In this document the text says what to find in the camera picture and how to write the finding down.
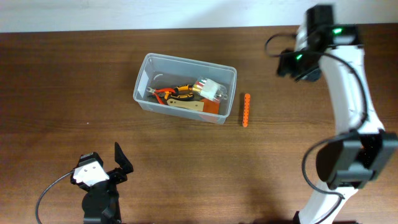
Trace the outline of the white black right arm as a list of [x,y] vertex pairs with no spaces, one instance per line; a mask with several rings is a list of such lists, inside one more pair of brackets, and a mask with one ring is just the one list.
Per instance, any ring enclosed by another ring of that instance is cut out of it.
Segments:
[[292,34],[293,49],[279,55],[277,74],[295,81],[324,77],[335,135],[311,147],[319,181],[294,223],[332,223],[346,201],[378,178],[397,149],[374,109],[364,69],[364,47],[354,24],[337,24],[333,6],[317,4]]

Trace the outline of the red handled small pliers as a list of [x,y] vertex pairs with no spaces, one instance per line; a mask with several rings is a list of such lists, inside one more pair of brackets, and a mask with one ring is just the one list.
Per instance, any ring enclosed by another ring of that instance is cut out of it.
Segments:
[[167,93],[176,93],[173,88],[161,88],[161,89],[153,89],[151,87],[147,87],[146,91],[154,95],[159,104],[163,105],[164,102],[162,101],[162,97],[165,96]]

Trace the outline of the orange scraper wooden handle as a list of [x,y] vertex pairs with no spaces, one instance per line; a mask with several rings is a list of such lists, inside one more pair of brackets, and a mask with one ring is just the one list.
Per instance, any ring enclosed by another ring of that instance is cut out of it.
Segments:
[[220,104],[203,98],[199,101],[182,101],[169,98],[167,100],[169,106],[184,108],[199,112],[199,117],[204,121],[215,123],[218,118],[216,114],[219,112]]

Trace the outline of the orange perforated strip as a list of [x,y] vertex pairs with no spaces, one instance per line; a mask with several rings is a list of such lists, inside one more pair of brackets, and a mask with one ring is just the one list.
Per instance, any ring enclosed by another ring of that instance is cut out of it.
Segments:
[[251,95],[246,93],[244,95],[244,108],[243,108],[243,127],[246,128],[249,122],[249,110],[250,110]]

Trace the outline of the clear box of coloured bits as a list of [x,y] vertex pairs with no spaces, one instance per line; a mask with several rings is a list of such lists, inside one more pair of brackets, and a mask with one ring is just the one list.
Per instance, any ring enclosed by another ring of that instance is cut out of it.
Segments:
[[192,90],[201,97],[215,103],[228,99],[226,87],[209,78],[200,77],[192,86]]

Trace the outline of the orange black long-nose pliers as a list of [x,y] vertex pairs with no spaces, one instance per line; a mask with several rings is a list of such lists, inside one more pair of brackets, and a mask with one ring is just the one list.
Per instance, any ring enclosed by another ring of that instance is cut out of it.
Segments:
[[182,100],[182,101],[190,101],[194,99],[194,94],[193,94],[193,86],[192,85],[181,85],[181,86],[176,86],[173,88],[176,93],[167,93],[165,96],[162,98],[165,100],[168,100],[170,98],[175,99],[175,100]]

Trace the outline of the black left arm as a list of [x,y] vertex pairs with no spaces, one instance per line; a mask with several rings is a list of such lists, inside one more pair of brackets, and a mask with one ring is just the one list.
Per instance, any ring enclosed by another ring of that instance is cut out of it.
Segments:
[[117,185],[127,181],[127,175],[134,172],[134,168],[117,142],[114,160],[119,166],[106,172],[99,154],[91,152],[82,155],[72,171],[71,184],[86,191],[81,203],[84,223],[122,222]]

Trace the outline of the clear plastic container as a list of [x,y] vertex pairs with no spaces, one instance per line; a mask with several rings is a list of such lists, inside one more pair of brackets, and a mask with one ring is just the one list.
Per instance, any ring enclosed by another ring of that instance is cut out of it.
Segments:
[[233,67],[149,53],[133,98],[147,111],[223,124],[231,112],[236,79]]

